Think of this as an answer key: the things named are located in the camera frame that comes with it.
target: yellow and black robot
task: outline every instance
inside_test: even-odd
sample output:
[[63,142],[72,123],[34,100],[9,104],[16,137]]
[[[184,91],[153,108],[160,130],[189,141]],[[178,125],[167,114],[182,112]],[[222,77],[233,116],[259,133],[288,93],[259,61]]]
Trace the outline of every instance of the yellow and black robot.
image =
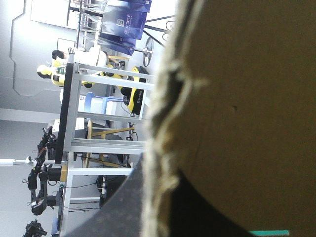
[[[148,74],[146,69],[142,66],[133,67],[132,69],[135,73],[143,73]],[[128,77],[128,80],[138,81],[138,82],[146,82],[145,78],[140,77]],[[142,107],[142,101],[144,96],[144,90],[136,89],[136,88],[129,88],[129,87],[121,87],[119,86],[120,92],[123,94],[124,104],[127,106],[129,111],[132,114],[139,115],[140,110]]]
[[[44,79],[51,79],[54,85],[64,86],[65,83],[65,68],[64,67],[48,67],[46,65],[40,65],[37,70],[38,75]],[[86,88],[91,88],[94,83],[88,81],[82,81],[81,84]]]
[[52,62],[51,66],[54,68],[59,68],[59,67],[65,67],[67,63],[67,57],[68,55],[60,50],[54,50],[51,53],[52,56]]

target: black cable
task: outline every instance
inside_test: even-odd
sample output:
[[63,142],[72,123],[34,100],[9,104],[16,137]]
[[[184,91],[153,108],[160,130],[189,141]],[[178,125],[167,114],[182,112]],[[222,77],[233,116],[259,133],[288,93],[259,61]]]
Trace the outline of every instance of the black cable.
[[78,210],[78,211],[68,211],[68,212],[86,212],[86,211],[89,211],[89,210]]
[[[75,138],[74,140],[83,140],[83,139],[88,139],[88,138]],[[103,138],[93,138],[91,140],[104,140]]]
[[99,201],[89,201],[89,202],[73,202],[73,203],[71,203],[71,205],[73,205],[73,204],[89,204],[89,203],[99,203]]
[[135,134],[135,135],[136,135],[136,137],[137,137],[137,141],[138,141],[138,135],[137,135],[137,132],[133,132],[133,133],[132,133],[132,135],[133,135],[133,134]]
[[96,166],[96,165],[89,166],[89,168],[100,168],[101,166],[105,167],[105,165],[101,164],[101,165],[98,165],[98,166]]
[[66,210],[99,210],[99,208],[96,207],[67,207],[64,206]]
[[93,185],[93,184],[96,184],[96,183],[94,182],[94,183],[92,183],[92,184],[85,184],[85,185],[81,185],[81,186],[77,186],[77,187],[65,187],[65,186],[63,186],[62,184],[60,184],[60,185],[62,185],[63,188],[65,188],[65,189],[76,189],[76,188],[82,188],[82,187],[90,186],[90,185]]
[[48,182],[48,184],[49,184],[50,186],[55,186],[55,185],[57,185],[57,181],[55,181],[55,182],[56,182],[55,184],[51,184],[51,183],[49,182],[49,180],[47,180],[47,182]]
[[131,114],[129,111],[127,111],[126,109],[123,108],[122,103],[124,103],[124,102],[121,102],[121,103],[120,103],[121,108],[131,116],[132,114]]
[[[94,160],[94,161],[97,161],[97,162],[102,162],[102,165],[99,165],[98,167],[101,167],[101,166],[105,166],[105,167],[112,167],[112,166],[109,166],[109,165],[106,165],[104,164],[106,161],[104,160],[100,160],[100,159],[97,159],[97,158],[93,158],[93,157],[85,157],[85,156],[78,156],[78,157],[81,157],[81,158],[86,158],[86,159],[91,159],[91,160]],[[115,165],[119,165],[121,167],[125,167],[125,165],[122,165],[122,164],[116,164],[116,163],[112,163],[112,162],[108,162],[108,163],[111,163],[111,164],[115,164]]]

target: black hair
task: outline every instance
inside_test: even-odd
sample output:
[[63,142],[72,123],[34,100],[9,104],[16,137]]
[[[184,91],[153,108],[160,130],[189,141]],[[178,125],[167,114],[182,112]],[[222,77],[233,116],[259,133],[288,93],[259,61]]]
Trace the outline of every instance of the black hair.
[[91,88],[92,86],[93,86],[93,84],[92,83],[87,83],[87,84],[84,84],[83,85],[85,88]]
[[65,53],[63,51],[60,50],[54,50],[51,53],[51,56],[53,57],[53,59],[56,60],[57,57],[61,58],[61,59],[65,59]]
[[125,95],[128,97],[128,99],[130,98],[130,95],[132,93],[132,88],[129,88],[129,87],[122,87],[120,89],[120,92],[122,93],[122,95]]
[[44,75],[44,74],[42,74],[41,72],[38,72],[38,75],[39,75],[41,78],[44,78],[44,79],[50,79],[50,78],[51,78],[51,75]]

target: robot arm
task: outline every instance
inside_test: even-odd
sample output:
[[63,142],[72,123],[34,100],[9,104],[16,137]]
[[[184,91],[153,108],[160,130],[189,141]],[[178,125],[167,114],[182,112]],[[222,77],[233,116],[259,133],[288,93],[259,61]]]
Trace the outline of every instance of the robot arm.
[[[38,156],[35,158],[34,166],[28,177],[28,188],[31,192],[31,207],[34,215],[41,215],[47,208],[47,180],[49,174],[52,173],[51,179],[60,180],[60,168],[52,168],[52,165],[43,165],[45,162],[46,151],[48,151],[48,158],[53,156],[54,148],[57,144],[56,137],[52,134],[52,126],[47,130],[43,128],[44,135],[38,144]],[[40,191],[36,196],[37,177],[40,180]]]
[[27,224],[25,229],[25,234],[22,237],[41,237],[47,235],[47,232],[37,220]]

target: round metal base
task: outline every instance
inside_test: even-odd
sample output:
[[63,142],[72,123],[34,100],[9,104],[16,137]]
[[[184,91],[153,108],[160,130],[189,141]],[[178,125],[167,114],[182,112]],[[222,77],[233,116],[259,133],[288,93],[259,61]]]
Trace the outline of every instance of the round metal base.
[[145,67],[149,65],[150,60],[152,59],[153,51],[154,51],[154,40],[149,37],[146,41],[145,48],[143,49],[143,53],[144,53],[143,64]]

